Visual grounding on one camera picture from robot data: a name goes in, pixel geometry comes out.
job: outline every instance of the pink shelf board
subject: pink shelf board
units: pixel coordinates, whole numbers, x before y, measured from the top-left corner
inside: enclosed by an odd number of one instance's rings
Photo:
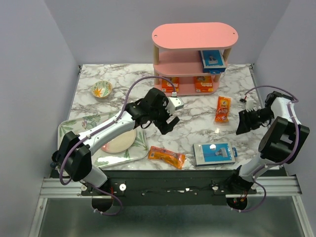
[[[168,50],[211,50],[231,48],[238,33],[221,22],[176,23],[158,26],[152,38],[157,47]]]
[[[219,82],[213,82],[213,89],[212,92],[196,92],[196,87],[194,85],[193,77],[186,77],[180,78],[179,84],[179,92],[177,96],[184,96],[184,95],[209,95],[213,94],[219,87]],[[161,90],[161,79],[159,81],[159,85],[155,85],[155,88]],[[171,93],[165,92],[167,96],[171,96]]]
[[[202,72],[198,51],[165,51],[159,54],[154,70],[166,77],[210,76]]]

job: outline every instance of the wooden shelf post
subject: wooden shelf post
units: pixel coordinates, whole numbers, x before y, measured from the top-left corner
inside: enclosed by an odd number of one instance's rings
[[[223,52],[223,59],[224,59],[225,62],[227,62],[227,59],[228,59],[228,56],[229,56],[231,50],[232,50],[232,48],[227,48],[227,49],[224,50],[224,52]],[[220,77],[221,77],[221,74],[217,74],[215,76],[215,78],[214,78],[214,81],[218,82]]]
[[[159,64],[159,48],[154,45],[154,65]],[[159,76],[159,74],[154,70],[154,75]],[[155,78],[155,85],[159,85],[159,78]]]
[[[229,56],[231,50],[232,50],[232,48],[227,48],[227,49],[224,50],[224,52],[223,52],[223,59],[224,59],[225,62],[227,62],[227,59],[228,59],[228,56]]]

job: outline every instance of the blue card package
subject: blue card package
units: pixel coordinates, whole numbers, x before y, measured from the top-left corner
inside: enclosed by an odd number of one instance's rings
[[[219,50],[201,50],[199,54],[204,73],[219,74],[226,70],[223,55]]]
[[[228,143],[195,143],[193,144],[196,166],[235,163],[237,152]]]

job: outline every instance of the orange snack bar wrapper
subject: orange snack bar wrapper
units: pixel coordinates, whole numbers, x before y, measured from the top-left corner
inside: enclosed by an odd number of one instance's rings
[[[178,169],[182,169],[186,156],[181,153],[175,153],[164,148],[152,146],[148,153],[148,159],[161,159]]]
[[[170,79],[170,81],[172,81],[172,83],[174,84],[174,87],[176,88],[176,92],[179,92],[179,78],[168,78],[168,79]],[[162,92],[173,92],[173,87],[166,80],[162,80],[161,91]]]
[[[194,77],[194,84],[196,86],[196,92],[212,92],[213,82],[211,76]]]
[[[218,97],[215,122],[228,122],[229,108],[231,99],[227,97]]]

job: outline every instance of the white wall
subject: white wall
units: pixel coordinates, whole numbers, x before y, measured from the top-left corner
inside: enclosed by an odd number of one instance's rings
[[[316,233],[316,1],[291,0],[275,31],[260,53],[254,73],[258,84],[280,86],[300,102],[296,115],[311,129],[296,160],[287,170],[297,174],[302,200]],[[263,98],[269,89],[260,90]]]
[[[152,31],[165,23],[230,24],[230,63],[254,63],[289,0],[45,0],[80,63],[152,62]]]
[[[0,235],[28,235],[78,65],[43,0],[0,7]]]

